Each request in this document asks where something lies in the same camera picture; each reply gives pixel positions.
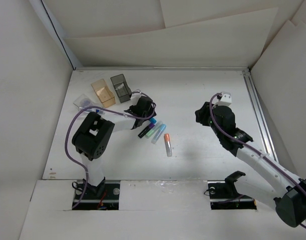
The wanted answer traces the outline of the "black marker purple cap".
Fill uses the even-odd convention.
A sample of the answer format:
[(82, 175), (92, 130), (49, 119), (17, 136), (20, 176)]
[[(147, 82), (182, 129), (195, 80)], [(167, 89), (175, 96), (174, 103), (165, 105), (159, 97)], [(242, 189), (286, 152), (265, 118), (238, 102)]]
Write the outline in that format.
[(139, 134), (138, 137), (141, 139), (143, 138), (153, 127), (155, 124), (150, 123), (148, 126), (146, 126)]

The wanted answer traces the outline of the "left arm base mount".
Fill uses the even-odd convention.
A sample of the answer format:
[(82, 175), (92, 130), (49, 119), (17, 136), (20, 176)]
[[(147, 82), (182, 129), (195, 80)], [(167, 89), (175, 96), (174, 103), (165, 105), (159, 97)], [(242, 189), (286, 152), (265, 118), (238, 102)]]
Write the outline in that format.
[(72, 210), (115, 211), (119, 209), (120, 181), (107, 180), (98, 188), (87, 185), (87, 190), (82, 197), (84, 181), (72, 183), (74, 198)]

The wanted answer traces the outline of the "light blue highlighter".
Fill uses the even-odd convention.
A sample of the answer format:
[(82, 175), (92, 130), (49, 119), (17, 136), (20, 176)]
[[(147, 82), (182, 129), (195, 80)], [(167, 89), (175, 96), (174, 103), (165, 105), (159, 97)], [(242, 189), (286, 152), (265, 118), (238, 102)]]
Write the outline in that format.
[(155, 136), (152, 138), (151, 143), (152, 144), (156, 144), (157, 141), (159, 140), (159, 138), (161, 137), (161, 135), (164, 133), (166, 129), (166, 124), (162, 124), (159, 129), (157, 130)]

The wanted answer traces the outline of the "aluminium rail right edge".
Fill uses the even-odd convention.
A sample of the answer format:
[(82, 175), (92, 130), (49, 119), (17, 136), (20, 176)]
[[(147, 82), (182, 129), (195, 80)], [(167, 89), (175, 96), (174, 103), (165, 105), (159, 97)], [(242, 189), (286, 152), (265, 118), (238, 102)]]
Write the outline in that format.
[(275, 151), (275, 147), (266, 123), (266, 119), (249, 68), (245, 68), (244, 70), (242, 70), (242, 76), (244, 78), (249, 98), (255, 113), (255, 118), (259, 128), (260, 138), (264, 150), (266, 153), (270, 154), (270, 156), (276, 162), (278, 162), (278, 157)]

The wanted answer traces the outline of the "orange highlighter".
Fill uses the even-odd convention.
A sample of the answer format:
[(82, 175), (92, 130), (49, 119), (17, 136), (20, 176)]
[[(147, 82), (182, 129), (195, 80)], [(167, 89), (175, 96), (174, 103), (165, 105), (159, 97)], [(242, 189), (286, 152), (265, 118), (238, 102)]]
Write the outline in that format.
[(172, 157), (172, 147), (171, 147), (171, 141), (169, 134), (164, 135), (164, 141), (165, 141), (165, 147), (166, 147), (166, 153), (168, 157)]

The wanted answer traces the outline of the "clear bottle blue nozzle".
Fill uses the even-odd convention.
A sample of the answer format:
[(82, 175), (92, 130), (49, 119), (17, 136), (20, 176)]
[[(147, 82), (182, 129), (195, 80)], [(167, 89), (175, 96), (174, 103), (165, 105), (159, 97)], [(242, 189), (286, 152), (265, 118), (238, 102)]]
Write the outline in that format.
[(102, 111), (101, 109), (99, 109), (99, 108), (88, 108), (88, 109), (86, 109), (86, 110), (84, 110), (83, 112), (82, 112), (82, 115), (87, 115), (88, 113), (91, 113), (91, 112), (95, 112), (95, 113), (97, 113), (97, 114), (99, 114), (99, 115), (103, 115), (104, 114), (104, 111)]

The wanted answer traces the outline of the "orange translucent container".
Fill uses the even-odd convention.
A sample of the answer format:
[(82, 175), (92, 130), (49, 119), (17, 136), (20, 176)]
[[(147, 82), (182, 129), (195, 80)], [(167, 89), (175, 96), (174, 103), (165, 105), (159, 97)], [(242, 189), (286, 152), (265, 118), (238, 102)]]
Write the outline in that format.
[(109, 108), (116, 104), (115, 96), (108, 88), (104, 79), (97, 80), (91, 86), (104, 108)]

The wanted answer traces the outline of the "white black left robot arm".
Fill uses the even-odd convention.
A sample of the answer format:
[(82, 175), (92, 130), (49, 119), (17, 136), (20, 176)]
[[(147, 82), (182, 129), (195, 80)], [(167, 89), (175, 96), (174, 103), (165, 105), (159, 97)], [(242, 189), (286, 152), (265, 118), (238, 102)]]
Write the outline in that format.
[(100, 115), (91, 110), (72, 137), (72, 144), (87, 168), (86, 178), (78, 188), (86, 188), (85, 194), (99, 198), (105, 191), (101, 156), (114, 132), (134, 130), (156, 116), (156, 104), (147, 96), (140, 96), (134, 105), (123, 113), (108, 112)]

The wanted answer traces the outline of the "clear translucent container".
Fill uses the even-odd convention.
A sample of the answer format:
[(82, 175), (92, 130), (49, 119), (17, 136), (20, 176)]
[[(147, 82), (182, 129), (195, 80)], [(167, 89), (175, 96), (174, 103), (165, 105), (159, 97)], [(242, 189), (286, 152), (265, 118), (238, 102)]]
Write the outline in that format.
[(81, 111), (84, 108), (90, 107), (90, 106), (96, 106), (96, 107), (102, 107), (101, 104), (93, 102), (88, 96), (85, 94), (81, 94), (77, 99), (73, 101), (73, 105), (78, 109), (78, 111)]

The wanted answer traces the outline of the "grey translucent container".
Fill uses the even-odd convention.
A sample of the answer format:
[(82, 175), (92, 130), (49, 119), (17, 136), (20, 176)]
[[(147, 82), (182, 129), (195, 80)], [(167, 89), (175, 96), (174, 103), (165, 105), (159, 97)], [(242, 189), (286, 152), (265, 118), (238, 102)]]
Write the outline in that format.
[(110, 79), (120, 103), (129, 101), (131, 99), (132, 91), (127, 84), (125, 76), (123, 74), (119, 74), (110, 77)]

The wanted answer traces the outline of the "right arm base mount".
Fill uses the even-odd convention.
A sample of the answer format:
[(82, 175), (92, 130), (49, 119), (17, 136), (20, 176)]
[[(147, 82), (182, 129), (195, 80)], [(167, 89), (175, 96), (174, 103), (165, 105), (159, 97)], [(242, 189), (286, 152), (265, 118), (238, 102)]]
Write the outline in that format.
[(210, 199), (212, 210), (257, 210), (256, 202), (237, 192), (235, 183), (246, 174), (236, 171), (224, 180), (208, 180), (204, 195)]

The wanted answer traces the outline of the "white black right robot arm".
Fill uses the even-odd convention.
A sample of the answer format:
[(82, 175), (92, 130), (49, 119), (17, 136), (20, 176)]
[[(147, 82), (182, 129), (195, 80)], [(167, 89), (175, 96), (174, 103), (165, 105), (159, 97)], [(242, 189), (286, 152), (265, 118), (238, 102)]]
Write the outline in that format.
[(291, 173), (259, 148), (253, 138), (236, 127), (235, 115), (227, 106), (205, 102), (195, 111), (196, 122), (211, 127), (224, 149), (254, 169), (269, 186), (238, 180), (245, 173), (236, 171), (227, 177), (224, 191), (230, 197), (245, 194), (275, 210), (290, 227), (306, 220), (306, 178)]

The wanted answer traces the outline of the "aluminium rail back edge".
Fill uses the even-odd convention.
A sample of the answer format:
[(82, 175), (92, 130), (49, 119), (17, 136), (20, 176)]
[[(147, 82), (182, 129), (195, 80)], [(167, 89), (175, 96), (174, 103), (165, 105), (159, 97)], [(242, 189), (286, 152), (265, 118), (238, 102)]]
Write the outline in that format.
[(114, 71), (114, 70), (196, 70), (196, 71), (203, 71), (203, 70), (207, 70), (207, 71), (249, 71), (249, 68), (248, 67), (245, 67), (245, 66), (91, 66), (91, 67), (77, 67), (75, 69), (76, 71), (103, 71), (103, 70), (108, 70), (108, 71)]

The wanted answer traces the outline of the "green clear-cap highlighter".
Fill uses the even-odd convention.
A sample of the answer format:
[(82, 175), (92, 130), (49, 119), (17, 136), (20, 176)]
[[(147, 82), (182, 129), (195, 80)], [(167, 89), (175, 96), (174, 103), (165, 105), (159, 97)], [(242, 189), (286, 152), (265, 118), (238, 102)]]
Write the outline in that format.
[(158, 121), (154, 127), (152, 127), (146, 134), (145, 137), (146, 138), (150, 138), (163, 124), (162, 121)]

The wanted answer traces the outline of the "black marker blue cap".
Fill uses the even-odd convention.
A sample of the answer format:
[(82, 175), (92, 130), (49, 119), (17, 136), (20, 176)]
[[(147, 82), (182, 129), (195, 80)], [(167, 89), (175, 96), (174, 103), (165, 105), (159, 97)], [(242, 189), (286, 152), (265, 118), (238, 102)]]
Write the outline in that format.
[(152, 123), (152, 124), (155, 124), (156, 123), (156, 119), (155, 118), (151, 118), (151, 119), (149, 119), (149, 122)]

